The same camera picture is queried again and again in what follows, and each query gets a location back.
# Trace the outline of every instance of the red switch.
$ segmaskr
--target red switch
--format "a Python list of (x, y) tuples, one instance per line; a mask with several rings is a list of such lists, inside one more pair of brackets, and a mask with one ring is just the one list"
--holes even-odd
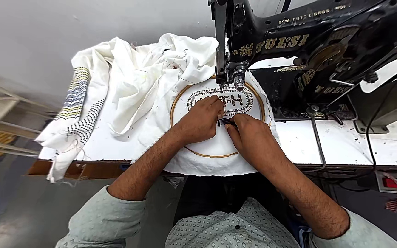
[(384, 184), (384, 187), (397, 189), (397, 184), (390, 178), (383, 178), (383, 184)]

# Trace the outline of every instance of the embroidery hoop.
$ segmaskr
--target embroidery hoop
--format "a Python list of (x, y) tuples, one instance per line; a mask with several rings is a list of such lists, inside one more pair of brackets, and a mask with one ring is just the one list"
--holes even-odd
[[(255, 95), (255, 98), (256, 98), (257, 101), (258, 101), (258, 105), (260, 106), (261, 121), (264, 122), (266, 116), (265, 116), (265, 114), (264, 114), (264, 104), (263, 104), (263, 100), (261, 100), (260, 95), (257, 93), (257, 91), (256, 91), (249, 83), (245, 82), (244, 85)], [(179, 92), (179, 94), (176, 96), (176, 98), (174, 99), (173, 105), (171, 106), (171, 111), (170, 111), (170, 113), (169, 113), (169, 118), (171, 119), (171, 127), (174, 126), (174, 123), (173, 123), (173, 116), (174, 116), (174, 108), (176, 107), (177, 102), (179, 101), (179, 99), (180, 99), (180, 97), (183, 95), (183, 93), (185, 93), (185, 91), (187, 91), (187, 90), (188, 90), (190, 87), (192, 87), (192, 86), (194, 86), (194, 84), (186, 85), (186, 87), (184, 87), (184, 88)], [(193, 151), (193, 150), (189, 149), (189, 148), (186, 147), (186, 146), (185, 146), (184, 148), (188, 149), (190, 152), (192, 152), (192, 153), (195, 154), (195, 155), (199, 155), (199, 156), (207, 157), (207, 158), (225, 158), (225, 157), (229, 157), (229, 156), (231, 156), (231, 155), (235, 155), (235, 154), (238, 153), (238, 151), (237, 151), (237, 152), (234, 152), (234, 153), (231, 153), (231, 154), (227, 154), (227, 155), (215, 156), (215, 155), (205, 155), (205, 154), (198, 153), (198, 152), (196, 152), (196, 151)]]

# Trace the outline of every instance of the sewing machine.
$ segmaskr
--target sewing machine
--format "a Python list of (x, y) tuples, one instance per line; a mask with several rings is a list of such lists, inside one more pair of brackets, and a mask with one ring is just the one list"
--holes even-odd
[(397, 59), (397, 0), (318, 0), (265, 18), (253, 14), (248, 0), (209, 0), (209, 5), (219, 42), (220, 88), (242, 89), (246, 71), (257, 61), (296, 56), (295, 66), (253, 71), (277, 121), (314, 117), (341, 124), (358, 113), (366, 127), (376, 112), (379, 132), (388, 132), (383, 126), (397, 120), (397, 96), (386, 100), (392, 107), (378, 110), (385, 95), (397, 91), (397, 82), (393, 89), (367, 94), (356, 87), (377, 81), (375, 72)]

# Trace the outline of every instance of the person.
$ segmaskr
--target person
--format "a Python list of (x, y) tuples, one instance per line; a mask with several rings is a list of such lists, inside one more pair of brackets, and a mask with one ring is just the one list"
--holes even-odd
[[(69, 232), (56, 247), (124, 247), (125, 238), (135, 235), (141, 227), (145, 195), (163, 168), (185, 145), (214, 137), (216, 123), (223, 114), (223, 103), (218, 96), (198, 101), (120, 177), (88, 200), (70, 219)], [(397, 247), (397, 242), (389, 235), (339, 206), (298, 170), (281, 150), (267, 124), (247, 114), (237, 114), (231, 120), (237, 127), (230, 124), (225, 127), (234, 146), (261, 173), (261, 177), (274, 186), (273, 189), (268, 186), (257, 188), (256, 191), (261, 192), (257, 195), (267, 199), (275, 197), (277, 190), (283, 194), (311, 227), (311, 247)], [(210, 206), (214, 203), (200, 199), (199, 192), (203, 190), (201, 195), (209, 194), (208, 201), (215, 202), (218, 202), (218, 194), (225, 197), (224, 192), (214, 189), (216, 194), (210, 193), (212, 182), (210, 185), (192, 185), (190, 179), (194, 183), (197, 178), (190, 176), (185, 183), (176, 213), (178, 221), (170, 231), (165, 247), (299, 247), (284, 226), (286, 223), (278, 221), (285, 222), (285, 218), (283, 212), (277, 214), (279, 208), (271, 208), (274, 201), (267, 203), (271, 211), (252, 197), (247, 197), (241, 206), (236, 207), (239, 208), (236, 213), (224, 212), (218, 207), (212, 210)], [(187, 203), (192, 204), (189, 206), (191, 211), (182, 210), (187, 208)]]

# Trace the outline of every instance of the patterned shirt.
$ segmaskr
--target patterned shirt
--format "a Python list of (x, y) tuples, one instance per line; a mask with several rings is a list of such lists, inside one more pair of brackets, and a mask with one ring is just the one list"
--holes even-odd
[[(145, 200), (112, 197), (103, 187), (70, 219), (69, 233), (57, 248), (124, 248), (145, 213)], [(361, 216), (346, 210), (350, 228), (341, 237), (310, 235), (312, 248), (396, 248), (397, 242)], [(298, 248), (289, 231), (256, 200), (248, 198), (236, 214), (215, 211), (181, 219), (168, 234), (166, 248)]]

